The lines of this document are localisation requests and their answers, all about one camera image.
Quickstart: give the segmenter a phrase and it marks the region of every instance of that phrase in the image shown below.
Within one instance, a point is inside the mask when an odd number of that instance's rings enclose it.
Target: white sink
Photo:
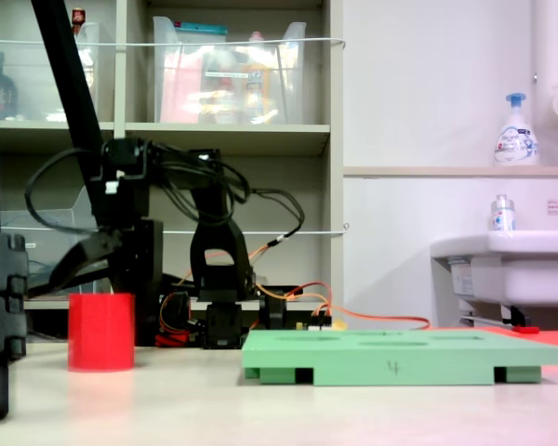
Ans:
[[[433,243],[431,256],[451,264],[453,280],[463,280],[463,291],[458,294],[466,299],[516,306],[558,305],[558,230],[452,237]]]

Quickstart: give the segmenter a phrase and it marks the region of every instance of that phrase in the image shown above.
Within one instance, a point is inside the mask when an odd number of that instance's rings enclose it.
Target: white table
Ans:
[[[542,385],[266,387],[239,351],[145,348],[132,372],[73,374],[65,344],[29,350],[0,446],[558,446],[558,366]]]

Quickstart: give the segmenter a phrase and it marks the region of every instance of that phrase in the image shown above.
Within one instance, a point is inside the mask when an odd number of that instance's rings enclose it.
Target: clear plastic bin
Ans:
[[[48,221],[62,226],[95,229],[95,218],[91,215],[91,204],[83,188],[71,209],[39,211]],[[29,274],[31,279],[45,279],[64,255],[84,237],[57,230],[50,230],[38,222],[26,210],[0,211],[1,229],[4,233],[22,235],[25,238],[29,255]],[[73,292],[91,293],[98,291],[98,283],[87,283],[81,287],[58,292],[67,295]]]
[[[85,78],[100,121],[113,119],[113,46],[94,46],[112,38],[99,23],[86,23],[77,37]],[[0,43],[0,120],[66,122],[46,49]]]
[[[176,44],[172,21],[153,18],[155,43]],[[303,38],[292,23],[284,39]],[[304,44],[155,47],[157,123],[303,124]]]

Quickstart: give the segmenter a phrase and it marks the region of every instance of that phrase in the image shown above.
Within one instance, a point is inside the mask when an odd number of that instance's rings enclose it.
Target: green foam block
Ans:
[[[539,383],[558,347],[479,330],[250,332],[246,379],[317,386]]]

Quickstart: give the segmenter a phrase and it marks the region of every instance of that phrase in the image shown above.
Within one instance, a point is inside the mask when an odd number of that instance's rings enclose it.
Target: red cylinder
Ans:
[[[134,367],[134,296],[71,295],[68,370],[117,372]]]

